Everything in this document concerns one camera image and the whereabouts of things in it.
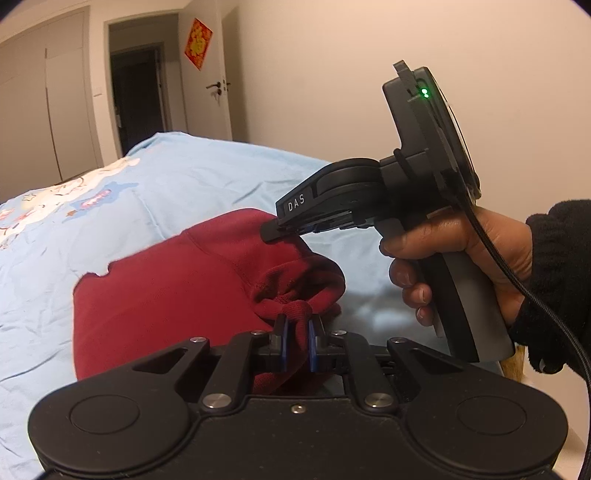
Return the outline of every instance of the black fleece cuff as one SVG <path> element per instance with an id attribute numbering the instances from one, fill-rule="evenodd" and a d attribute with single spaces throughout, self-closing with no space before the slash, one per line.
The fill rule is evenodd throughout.
<path id="1" fill-rule="evenodd" d="M 544 300 L 591 350 L 591 200 L 571 200 L 552 207 L 548 215 L 532 215 L 533 263 L 530 290 Z M 529 347 L 538 372 L 556 373 L 578 363 L 551 320 L 527 299 L 509 330 L 511 338 Z"/>

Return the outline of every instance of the wardrobe door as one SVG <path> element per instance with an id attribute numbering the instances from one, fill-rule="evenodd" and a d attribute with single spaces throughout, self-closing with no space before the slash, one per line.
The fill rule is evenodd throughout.
<path id="1" fill-rule="evenodd" d="M 0 203 L 61 182 L 45 83 L 47 27 L 0 46 Z"/>
<path id="2" fill-rule="evenodd" d="M 98 166 L 85 89 L 82 13 L 48 25 L 46 82 L 51 130 L 61 176 Z"/>

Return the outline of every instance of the blue bedsheet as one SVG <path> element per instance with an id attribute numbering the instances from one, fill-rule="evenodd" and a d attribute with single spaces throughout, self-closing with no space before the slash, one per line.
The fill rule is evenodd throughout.
<path id="1" fill-rule="evenodd" d="M 75 381 L 72 289 L 84 273 L 104 274 L 109 262 L 230 210 L 274 213 L 277 199 L 324 165 L 265 147 L 157 134 L 107 169 L 0 206 L 0 478 L 30 480 L 41 471 L 27 417 L 41 397 Z M 304 238 L 345 273 L 337 327 L 372 343 L 403 335 L 445 350 L 389 282 L 373 229 Z"/>

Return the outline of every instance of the hand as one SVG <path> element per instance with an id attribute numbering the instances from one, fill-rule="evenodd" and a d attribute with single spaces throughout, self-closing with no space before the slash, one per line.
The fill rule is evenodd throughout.
<path id="1" fill-rule="evenodd" d="M 530 227 L 484 208 L 475 207 L 475 213 L 509 266 L 521 280 L 527 280 L 532 259 Z M 523 295 L 496 265 L 463 213 L 437 215 L 402 236 L 382 240 L 380 250 L 395 258 L 390 266 L 390 279 L 402 287 L 404 303 L 416 309 L 421 325 L 433 324 L 433 309 L 428 306 L 432 299 L 431 288 L 417 280 L 413 265 L 403 259 L 419 260 L 438 252 L 462 250 L 492 280 L 505 323 L 511 325 L 515 321 Z"/>

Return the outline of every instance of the red fabric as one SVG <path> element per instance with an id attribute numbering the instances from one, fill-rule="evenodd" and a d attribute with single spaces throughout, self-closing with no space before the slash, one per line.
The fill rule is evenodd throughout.
<path id="1" fill-rule="evenodd" d="M 294 236 L 267 245 L 260 226 L 273 217 L 236 210 L 195 225 L 86 274 L 74 288 L 74 365 L 78 379 L 101 373 L 192 336 L 224 345 L 239 332 L 271 330 L 280 313 L 296 322 L 286 374 L 259 375 L 274 391 L 305 364 L 306 320 L 340 313 L 338 265 Z"/>

